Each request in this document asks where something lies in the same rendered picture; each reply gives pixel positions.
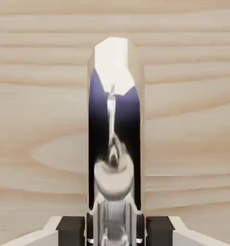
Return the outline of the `light wood cabinet door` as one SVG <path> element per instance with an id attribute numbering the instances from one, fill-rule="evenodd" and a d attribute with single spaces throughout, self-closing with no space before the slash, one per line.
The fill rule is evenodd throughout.
<path id="1" fill-rule="evenodd" d="M 145 214 L 230 244 L 230 0 L 0 0 L 0 245 L 86 213 L 87 61 L 107 37 L 145 65 Z"/>

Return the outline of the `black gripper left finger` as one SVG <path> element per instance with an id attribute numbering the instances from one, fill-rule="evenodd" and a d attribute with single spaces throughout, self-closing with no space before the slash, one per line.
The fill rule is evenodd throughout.
<path id="1" fill-rule="evenodd" d="M 41 230 L 0 246 L 85 246 L 85 217 L 53 216 Z"/>

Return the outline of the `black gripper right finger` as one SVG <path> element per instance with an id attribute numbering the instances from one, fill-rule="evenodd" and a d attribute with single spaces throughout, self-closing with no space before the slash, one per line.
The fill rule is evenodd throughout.
<path id="1" fill-rule="evenodd" d="M 179 216 L 147 217 L 145 229 L 145 246 L 230 246 L 188 229 Z"/>

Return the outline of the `shiny curved metal handle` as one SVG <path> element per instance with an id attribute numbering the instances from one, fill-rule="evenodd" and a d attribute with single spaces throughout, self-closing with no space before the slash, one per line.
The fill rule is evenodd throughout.
<path id="1" fill-rule="evenodd" d="M 87 246 L 143 244 L 144 69 L 127 38 L 98 43 L 88 62 Z"/>

